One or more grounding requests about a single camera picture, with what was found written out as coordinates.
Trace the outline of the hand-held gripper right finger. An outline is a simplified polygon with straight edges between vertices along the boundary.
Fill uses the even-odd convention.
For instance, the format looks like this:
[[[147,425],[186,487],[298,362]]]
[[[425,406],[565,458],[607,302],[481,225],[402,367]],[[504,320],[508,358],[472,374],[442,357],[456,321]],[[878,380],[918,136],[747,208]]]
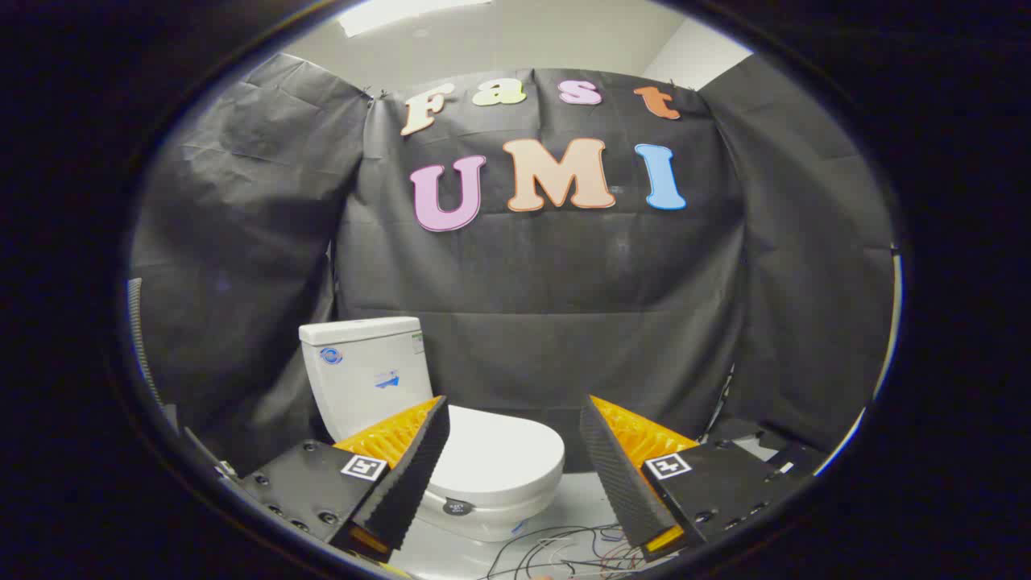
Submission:
[[[745,528],[806,480],[806,454],[762,459],[733,441],[698,443],[588,396],[579,433],[616,521],[645,561]]]

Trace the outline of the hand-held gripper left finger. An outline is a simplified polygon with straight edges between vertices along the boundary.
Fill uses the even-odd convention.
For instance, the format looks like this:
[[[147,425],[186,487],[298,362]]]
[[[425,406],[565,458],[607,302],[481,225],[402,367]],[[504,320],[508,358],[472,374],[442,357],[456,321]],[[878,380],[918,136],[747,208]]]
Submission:
[[[384,565],[408,535],[448,432],[448,399],[436,396],[336,444],[300,441],[239,483],[287,524]]]

